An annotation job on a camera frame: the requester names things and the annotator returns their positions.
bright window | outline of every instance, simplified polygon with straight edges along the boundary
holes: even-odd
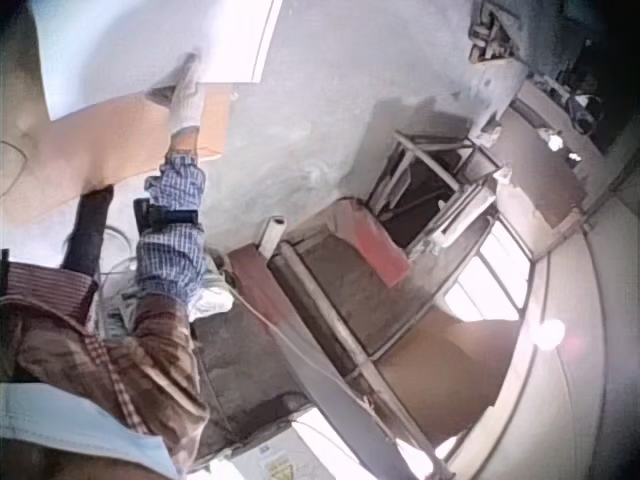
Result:
[[[444,299],[464,322],[519,320],[531,264],[504,225],[496,222],[478,254]]]

paper sheet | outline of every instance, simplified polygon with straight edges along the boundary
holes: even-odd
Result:
[[[187,53],[200,80],[259,82],[282,0],[31,0],[51,120],[172,85]]]

man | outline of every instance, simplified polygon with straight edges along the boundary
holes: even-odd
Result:
[[[204,92],[191,56],[169,106],[171,144],[152,204],[197,210]],[[0,270],[0,478],[164,479],[186,475],[208,410],[198,394],[187,308],[205,272],[199,225],[141,234],[132,335],[87,324],[113,187],[83,195],[60,269]]]

work glove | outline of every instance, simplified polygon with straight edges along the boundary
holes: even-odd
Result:
[[[189,54],[175,88],[159,88],[148,92],[147,98],[169,108],[169,133],[184,128],[200,127],[204,110],[204,88],[198,83],[200,57]]]

